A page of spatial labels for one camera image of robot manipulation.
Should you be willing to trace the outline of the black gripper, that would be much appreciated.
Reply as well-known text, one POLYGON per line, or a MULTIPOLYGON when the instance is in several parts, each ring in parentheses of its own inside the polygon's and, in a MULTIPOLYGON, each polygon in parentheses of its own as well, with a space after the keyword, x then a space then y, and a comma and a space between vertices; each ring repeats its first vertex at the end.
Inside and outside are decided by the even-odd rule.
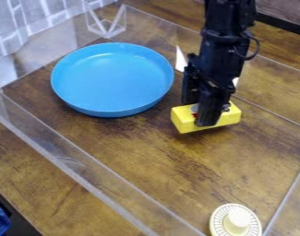
POLYGON ((218 32, 205 29, 198 54, 188 54, 182 77, 182 103, 198 102, 196 125, 213 126, 229 109, 236 92, 233 79, 241 75, 251 36, 247 31, 218 32))

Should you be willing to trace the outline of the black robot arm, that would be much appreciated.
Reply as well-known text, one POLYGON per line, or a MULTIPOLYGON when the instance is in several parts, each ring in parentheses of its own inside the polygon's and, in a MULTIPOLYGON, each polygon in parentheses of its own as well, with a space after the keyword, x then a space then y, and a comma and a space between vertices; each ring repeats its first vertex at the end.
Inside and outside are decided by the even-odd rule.
POLYGON ((236 92, 233 79, 261 47, 255 26, 256 0, 205 0, 205 25, 198 54, 188 54, 182 75, 182 103, 197 104, 197 126, 217 124, 236 92))

